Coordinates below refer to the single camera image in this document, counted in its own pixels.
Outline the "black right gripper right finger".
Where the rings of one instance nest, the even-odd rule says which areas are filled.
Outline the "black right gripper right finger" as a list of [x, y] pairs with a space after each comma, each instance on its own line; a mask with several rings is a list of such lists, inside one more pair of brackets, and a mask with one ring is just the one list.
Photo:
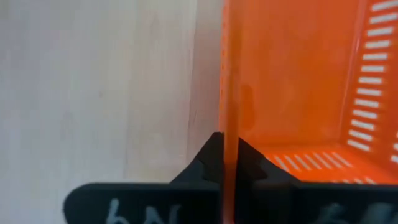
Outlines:
[[238, 143], [236, 224], [398, 224], [398, 185], [303, 182]]

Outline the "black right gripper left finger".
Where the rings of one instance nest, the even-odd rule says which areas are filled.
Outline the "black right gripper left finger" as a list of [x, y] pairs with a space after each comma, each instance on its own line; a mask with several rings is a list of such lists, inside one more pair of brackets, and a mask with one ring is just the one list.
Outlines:
[[67, 224], [220, 224], [223, 139], [214, 132], [164, 183], [89, 183], [64, 200]]

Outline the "orange plastic basket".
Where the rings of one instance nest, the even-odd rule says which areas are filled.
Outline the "orange plastic basket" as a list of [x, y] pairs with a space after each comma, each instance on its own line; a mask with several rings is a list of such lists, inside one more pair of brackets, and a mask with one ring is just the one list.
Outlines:
[[240, 139], [303, 182], [398, 185], [398, 0], [225, 0], [220, 129], [223, 224]]

